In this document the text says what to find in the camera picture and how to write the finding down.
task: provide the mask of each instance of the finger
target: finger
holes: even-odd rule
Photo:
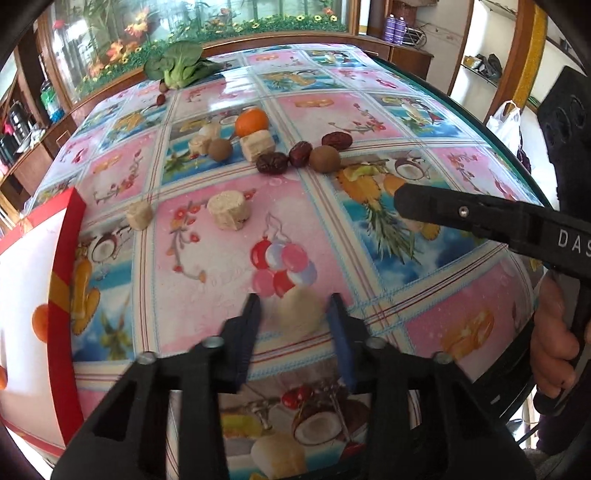
[[[534,372],[534,379],[536,385],[538,386],[538,391],[550,398],[556,398],[560,395],[559,387],[552,385],[548,379],[538,371],[536,367],[532,366],[531,369]]]
[[[576,375],[570,363],[552,358],[535,335],[531,338],[531,364],[556,387],[568,389],[574,385]]]
[[[558,284],[546,275],[540,285],[540,307],[553,316],[564,317],[564,295]]]
[[[579,341],[559,317],[540,308],[534,315],[534,323],[534,334],[551,357],[572,360],[577,356]]]

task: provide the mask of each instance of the artificial flower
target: artificial flower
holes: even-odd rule
[[[117,40],[111,44],[111,48],[107,50],[107,55],[109,56],[110,62],[116,62],[123,57],[121,51],[123,50],[123,43],[121,40]]]
[[[129,24],[127,27],[125,27],[125,31],[133,37],[140,38],[145,32],[148,31],[148,23],[143,20],[139,23]]]
[[[132,51],[134,51],[136,48],[139,47],[139,43],[137,43],[136,41],[130,41],[126,46],[125,46],[125,52],[126,53],[130,53]]]
[[[146,7],[135,16],[135,20],[140,23],[145,22],[148,19],[149,14],[150,14],[150,9],[148,7]]]
[[[88,75],[90,75],[92,78],[96,78],[98,77],[100,71],[104,68],[105,66],[103,63],[99,59],[96,59],[96,61],[90,67],[88,67]]]

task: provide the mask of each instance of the purple bottle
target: purple bottle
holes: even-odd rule
[[[402,45],[407,25],[403,18],[394,19],[394,39],[391,40],[395,45]]]
[[[382,34],[382,40],[392,43],[394,41],[394,32],[396,29],[396,18],[393,15],[389,15],[384,23],[384,33]]]

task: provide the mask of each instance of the white plastic bag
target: white plastic bag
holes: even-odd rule
[[[507,105],[513,105],[515,108],[507,115],[504,115]],[[519,107],[509,100],[503,103],[496,113],[488,119],[486,124],[488,130],[493,132],[501,140],[513,155],[517,156],[517,151],[521,145],[521,136],[519,128],[521,126],[521,111]]]

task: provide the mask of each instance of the orange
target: orange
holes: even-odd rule
[[[33,332],[43,343],[47,343],[47,326],[49,323],[49,305],[39,305],[33,312]]]
[[[241,138],[259,130],[268,130],[269,117],[260,108],[251,108],[238,116],[234,129]]]
[[[6,390],[8,385],[8,374],[4,367],[0,367],[0,390]]]

